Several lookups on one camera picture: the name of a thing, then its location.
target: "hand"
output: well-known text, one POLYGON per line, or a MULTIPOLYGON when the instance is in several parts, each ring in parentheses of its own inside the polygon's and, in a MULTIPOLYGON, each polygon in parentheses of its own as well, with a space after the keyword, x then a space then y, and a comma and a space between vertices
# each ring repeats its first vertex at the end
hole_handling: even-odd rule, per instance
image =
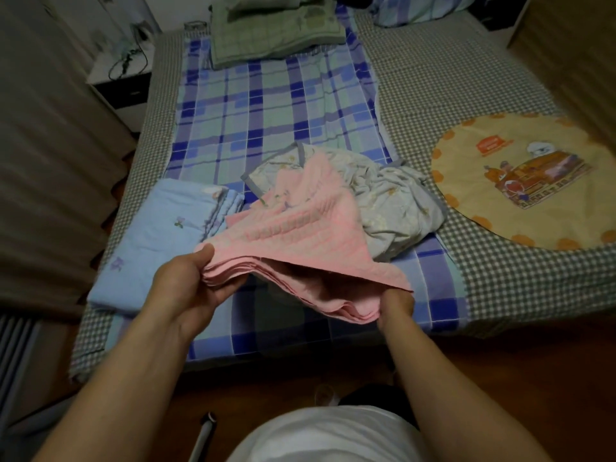
POLYGON ((413 316, 415 298, 405 290, 390 288, 381 295, 381 315, 376 324, 381 332, 385 332, 388 324, 399 318, 413 316))
POLYGON ((158 268, 150 293, 138 318, 177 326, 182 342, 189 344, 210 324, 214 310, 243 285, 247 275, 235 277, 220 287, 208 287, 201 271, 212 260, 214 247, 176 256, 158 268))

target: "green pillow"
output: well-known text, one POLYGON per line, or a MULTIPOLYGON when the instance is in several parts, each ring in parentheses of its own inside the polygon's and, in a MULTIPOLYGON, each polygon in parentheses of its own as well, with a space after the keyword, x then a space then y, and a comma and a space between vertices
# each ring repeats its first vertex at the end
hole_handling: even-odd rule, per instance
POLYGON ((335 8, 333 0, 317 0, 294 10, 237 15, 229 13, 221 0, 212 6, 212 67, 284 58, 314 45, 343 44, 346 33, 335 8))
POLYGON ((229 12, 250 10, 288 10, 314 0, 225 0, 229 12))

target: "light blue cloth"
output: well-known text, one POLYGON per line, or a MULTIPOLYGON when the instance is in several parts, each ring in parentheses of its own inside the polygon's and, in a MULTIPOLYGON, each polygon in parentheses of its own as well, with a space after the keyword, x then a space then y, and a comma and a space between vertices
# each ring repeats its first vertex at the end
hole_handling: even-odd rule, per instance
POLYGON ((89 303, 99 309, 139 312, 157 269, 224 230, 225 216, 240 210, 243 200, 242 194, 224 186, 158 180, 100 271, 89 303))
POLYGON ((475 0, 373 0, 370 12, 374 23, 384 28, 442 18, 465 10, 475 0))

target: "pillow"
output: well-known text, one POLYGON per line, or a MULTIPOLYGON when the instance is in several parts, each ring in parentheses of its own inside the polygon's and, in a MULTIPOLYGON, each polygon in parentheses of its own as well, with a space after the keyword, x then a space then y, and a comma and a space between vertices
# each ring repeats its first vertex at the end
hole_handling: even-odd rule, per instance
POLYGON ((224 3, 212 6, 210 56, 213 69, 262 58, 284 58, 307 47, 344 44, 346 33, 333 0, 295 10, 232 16, 224 3))
POLYGON ((229 12, 250 10, 288 10, 314 0, 224 0, 229 12))
POLYGON ((391 28, 409 22, 442 18, 454 11, 465 10, 475 0, 374 0, 370 6, 374 23, 391 28))

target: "pink towel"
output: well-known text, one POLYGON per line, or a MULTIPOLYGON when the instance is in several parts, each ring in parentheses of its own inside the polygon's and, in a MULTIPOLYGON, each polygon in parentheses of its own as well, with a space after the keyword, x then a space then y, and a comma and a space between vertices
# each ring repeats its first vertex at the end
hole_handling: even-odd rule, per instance
POLYGON ((359 324, 378 318, 387 288, 411 291, 400 269, 370 257, 355 198, 325 154, 303 172, 280 170, 262 200, 196 247, 216 250, 203 270, 207 285, 252 272, 327 316, 359 324))

